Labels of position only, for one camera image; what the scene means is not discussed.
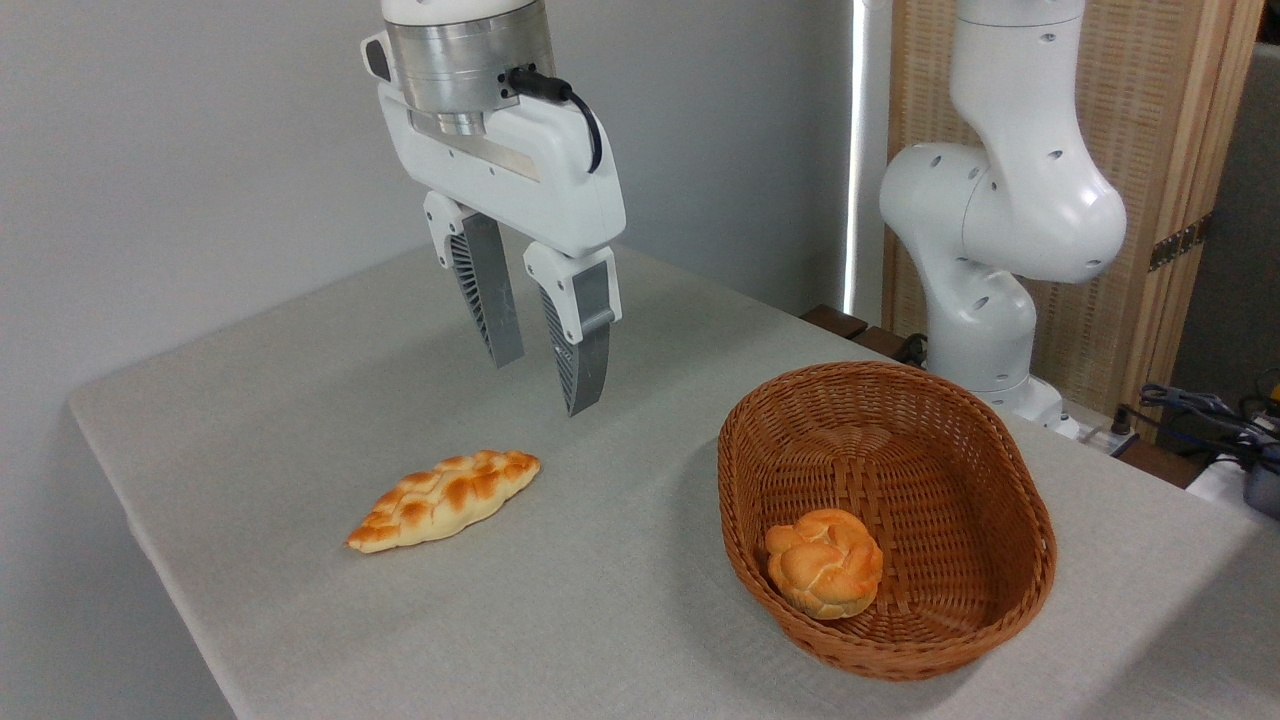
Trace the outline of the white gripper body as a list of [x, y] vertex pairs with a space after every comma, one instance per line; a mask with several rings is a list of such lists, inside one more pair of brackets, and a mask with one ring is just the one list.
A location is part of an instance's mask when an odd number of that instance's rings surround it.
[[385, 32], [364, 41], [381, 111], [407, 174], [431, 191], [570, 258], [607, 246], [626, 225], [611, 145], [536, 63], [494, 69], [504, 108], [480, 135], [452, 135], [413, 110], [397, 83]]

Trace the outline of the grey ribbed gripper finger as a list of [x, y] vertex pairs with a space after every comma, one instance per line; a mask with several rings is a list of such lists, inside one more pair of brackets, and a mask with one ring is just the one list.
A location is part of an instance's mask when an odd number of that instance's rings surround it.
[[524, 265], [540, 288], [559, 387], [573, 416], [598, 402], [605, 387], [611, 325], [622, 316], [614, 254], [604, 247], [568, 258], [531, 242]]
[[436, 191], [424, 205], [442, 266], [452, 270], [470, 315], [497, 368], [524, 356], [515, 296], [499, 224]]

